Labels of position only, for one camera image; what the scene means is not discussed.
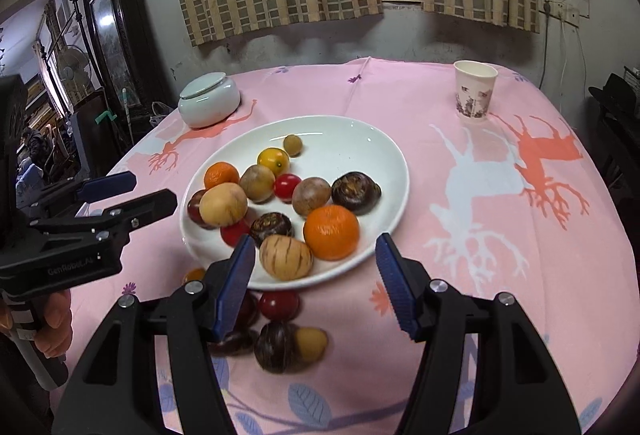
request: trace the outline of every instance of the white paper cup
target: white paper cup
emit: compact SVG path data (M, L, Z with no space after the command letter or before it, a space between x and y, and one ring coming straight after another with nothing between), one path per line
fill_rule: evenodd
M456 61L456 108L462 118L486 119L498 71L477 61Z

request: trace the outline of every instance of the tablecloth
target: tablecloth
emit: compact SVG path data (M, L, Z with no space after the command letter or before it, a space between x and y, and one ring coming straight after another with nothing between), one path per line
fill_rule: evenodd
M636 360L634 257L572 129L522 75L498 70L491 115L482 125L458 118L451 65L369 58L233 76L242 104L232 116L190 130L172 113L114 168L135 173L136 189L92 209L165 187L181 198L212 152L265 123L333 114L376 126L398 144L410 170L410 200L393 234L402 254L464 293L513 292L546 341L586 429ZM143 301L169 295L197 266L180 237L178 213L133 232L122 264L119 275L73 290L71 368L121 294ZM302 300L296 323L330 336L321 363L271 375L252 355L213 361L238 433L393 433L422 346L400 331L374 260L303 290ZM475 339L467 339L466 354L452 430L468 415ZM164 419L179 431L162 340L157 357Z

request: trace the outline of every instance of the hand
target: hand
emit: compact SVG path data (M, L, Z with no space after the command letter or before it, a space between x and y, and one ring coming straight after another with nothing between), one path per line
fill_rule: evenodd
M34 342L46 357L59 357L71 346L71 291L55 292L44 307L46 325L38 331ZM14 321L11 311L0 299L0 332L11 330Z

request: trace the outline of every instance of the white plate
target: white plate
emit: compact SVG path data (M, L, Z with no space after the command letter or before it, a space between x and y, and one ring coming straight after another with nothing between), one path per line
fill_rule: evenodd
M322 177L332 184L350 171L369 175L382 189L382 197L371 212L358 217L360 241L353 255L340 261L315 259L311 273L294 281L278 281L261 266L256 253L255 268L249 280L252 290L283 290L308 287L332 279L353 269L371 255L381 233L391 233L402 216L409 197L409 170L402 152L386 134L350 118L340 116L303 116L259 126L225 144L196 171L180 205L180 230L187 249L204 268L212 261L226 259L232 249L222 241L220 231L202 229L187 215L191 196L204 188L207 168L218 161L235 166L239 173L256 163L258 154L268 147L282 147L289 134L300 136L302 153L291 158L289 171L300 178ZM290 204L276 197L257 205L249 202L257 215L278 211L293 224L296 238L302 237L304 220Z

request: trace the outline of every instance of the metal screw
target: metal screw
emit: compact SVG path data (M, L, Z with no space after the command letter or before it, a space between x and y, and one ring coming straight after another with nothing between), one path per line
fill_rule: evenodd
M431 280L429 287L434 292L444 292L449 288L449 285L444 280Z
M204 289L204 285L198 280L190 281L184 286L184 290L187 291L187 294L197 294L201 292L202 289Z
M124 294L118 298L118 305L120 305L123 309L131 307L135 302L136 299L132 294Z
M498 294L498 300L500 301L500 303L506 305L507 307L516 303L516 299L513 297L513 294L510 294L508 292L501 292L500 294Z

